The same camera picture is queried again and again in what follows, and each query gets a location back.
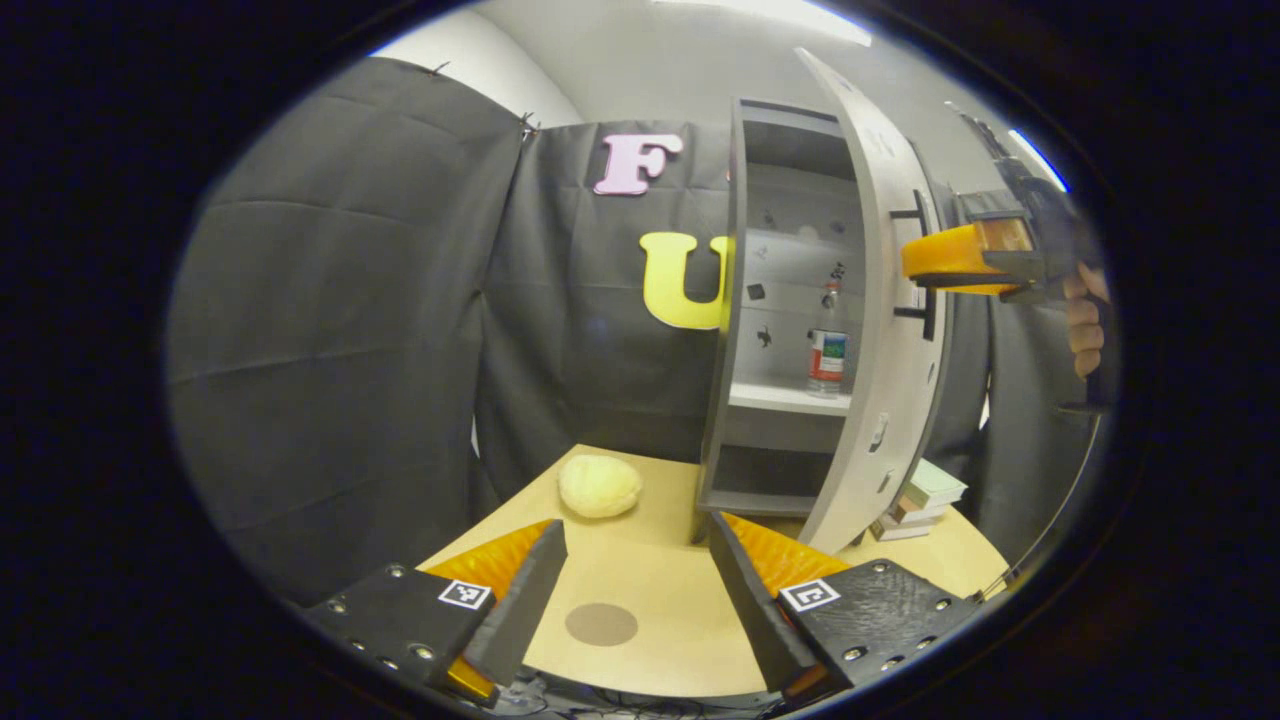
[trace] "cabinet shelf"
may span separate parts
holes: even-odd
[[[849,395],[833,398],[814,397],[808,392],[786,386],[735,382],[728,389],[731,407],[754,407],[778,413],[803,413],[808,415],[849,415]]]

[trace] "open cabinet door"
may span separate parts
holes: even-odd
[[[836,108],[854,164],[867,247],[849,416],[800,533],[801,542],[836,552],[890,506],[919,459],[941,372],[946,313],[942,293],[918,292],[902,275],[901,247],[938,229],[915,150],[852,83],[808,50],[796,54]]]

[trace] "ceiling light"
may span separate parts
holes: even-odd
[[[764,19],[801,26],[814,32],[822,32],[856,42],[864,47],[872,46],[872,33],[832,13],[804,0],[653,0],[681,5],[708,5],[740,13],[758,15]]]
[[[1057,186],[1057,188],[1061,190],[1062,192],[1066,192],[1066,183],[1064,183],[1062,178],[1059,177],[1057,170],[1053,169],[1053,165],[1050,165],[1048,160],[1046,160],[1044,156],[1041,155],[1038,150],[1032,147],[1032,143],[1027,142],[1027,138],[1023,137],[1020,132],[1011,129],[1009,131],[1009,137],[1014,138],[1014,142],[1016,142],[1019,147],[1021,147],[1028,155],[1030,155],[1032,160],[1036,160],[1036,164],[1039,165],[1041,169],[1044,170],[1044,174],[1048,176],[1050,182]]]

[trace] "stacked books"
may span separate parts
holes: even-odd
[[[897,503],[872,523],[872,534],[881,542],[927,536],[968,487],[922,457]]]

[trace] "human hand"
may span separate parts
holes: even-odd
[[[1062,295],[1066,296],[1066,337],[1075,354],[1075,374],[1084,378],[1102,364],[1102,324],[1098,306],[1087,295],[1093,295],[1107,304],[1111,293],[1102,270],[1091,270],[1084,263],[1078,263],[1079,274],[1062,281]]]

